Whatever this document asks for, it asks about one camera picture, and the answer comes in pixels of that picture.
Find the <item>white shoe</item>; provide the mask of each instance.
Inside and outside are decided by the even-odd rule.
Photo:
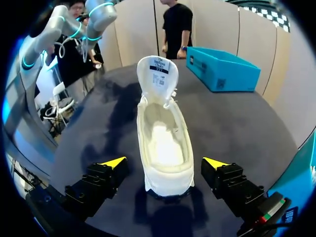
[[[141,59],[137,76],[142,88],[137,132],[145,173],[145,189],[161,197],[184,194],[194,186],[191,141],[176,95],[179,72],[170,60]]]

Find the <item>round table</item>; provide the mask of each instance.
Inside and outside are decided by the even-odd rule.
[[[175,60],[175,99],[188,126],[194,152],[195,185],[177,204],[146,195],[136,116],[141,89],[136,65],[108,72],[87,95],[62,134],[50,184],[64,194],[94,162],[126,156],[131,174],[113,199],[86,223],[120,237],[236,236],[242,220],[217,200],[200,173],[201,159],[235,162],[267,190],[297,149],[281,119],[257,93],[212,93]]]

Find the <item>qr code label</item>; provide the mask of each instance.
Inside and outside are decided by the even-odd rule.
[[[154,73],[153,84],[155,87],[164,87],[165,86],[165,76],[158,75]]]
[[[226,79],[218,79],[216,89],[223,90],[225,88]]]

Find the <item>black pants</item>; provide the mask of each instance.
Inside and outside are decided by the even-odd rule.
[[[178,52],[174,52],[174,51],[168,51],[166,53],[166,58],[169,59],[169,60],[173,60],[173,59],[177,59],[177,54]]]

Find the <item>beige wall panel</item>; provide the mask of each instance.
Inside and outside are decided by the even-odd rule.
[[[120,61],[117,33],[114,23],[107,27],[102,35],[102,39],[100,39],[98,43],[106,70],[110,71],[120,68],[122,62]]]
[[[289,22],[288,70],[273,108],[300,147],[316,126],[316,59],[299,25]]]
[[[279,97],[288,70],[290,35],[290,33],[285,32],[281,27],[276,28],[276,55],[270,79],[263,94],[263,98],[270,106],[273,106],[275,100]]]
[[[115,27],[122,66],[157,55],[154,3],[152,0],[128,0],[116,5]]]
[[[193,0],[195,46],[237,54],[239,13],[236,5],[219,0]]]
[[[261,69],[256,91],[263,95],[276,52],[277,28],[272,21],[240,8],[238,56]]]

